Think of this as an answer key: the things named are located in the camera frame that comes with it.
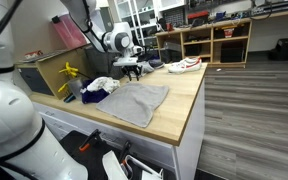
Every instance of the wooden floor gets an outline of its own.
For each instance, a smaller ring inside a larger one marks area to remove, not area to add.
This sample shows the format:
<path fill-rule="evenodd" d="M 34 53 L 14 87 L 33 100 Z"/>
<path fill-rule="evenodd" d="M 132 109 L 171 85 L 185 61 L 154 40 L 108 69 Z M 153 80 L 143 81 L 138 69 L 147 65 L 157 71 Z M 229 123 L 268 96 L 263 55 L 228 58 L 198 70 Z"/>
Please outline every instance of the wooden floor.
<path fill-rule="evenodd" d="M 288 180 L 288 62 L 250 55 L 245 69 L 206 75 L 198 169 L 227 179 Z"/>

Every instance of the white sneaker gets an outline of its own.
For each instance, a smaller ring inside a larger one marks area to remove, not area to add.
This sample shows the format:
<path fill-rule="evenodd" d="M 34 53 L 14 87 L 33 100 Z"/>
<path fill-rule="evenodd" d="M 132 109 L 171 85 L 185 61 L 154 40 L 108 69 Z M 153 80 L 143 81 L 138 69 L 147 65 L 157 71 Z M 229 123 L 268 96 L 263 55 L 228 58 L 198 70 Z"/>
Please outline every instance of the white sneaker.
<path fill-rule="evenodd" d="M 201 69 L 201 66 L 202 59 L 200 57 L 185 58 L 180 62 L 172 63 L 168 68 L 168 72 L 180 74 L 183 72 L 198 71 Z"/>

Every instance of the gray cloth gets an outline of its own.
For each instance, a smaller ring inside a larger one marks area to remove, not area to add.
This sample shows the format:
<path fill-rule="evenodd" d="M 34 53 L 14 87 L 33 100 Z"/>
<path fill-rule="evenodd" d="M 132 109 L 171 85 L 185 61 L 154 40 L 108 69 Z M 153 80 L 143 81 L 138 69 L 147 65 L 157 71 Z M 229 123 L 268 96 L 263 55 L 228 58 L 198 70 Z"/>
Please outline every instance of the gray cloth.
<path fill-rule="evenodd" d="M 168 89 L 167 86 L 128 83 L 99 102 L 96 108 L 137 126 L 147 127 Z"/>

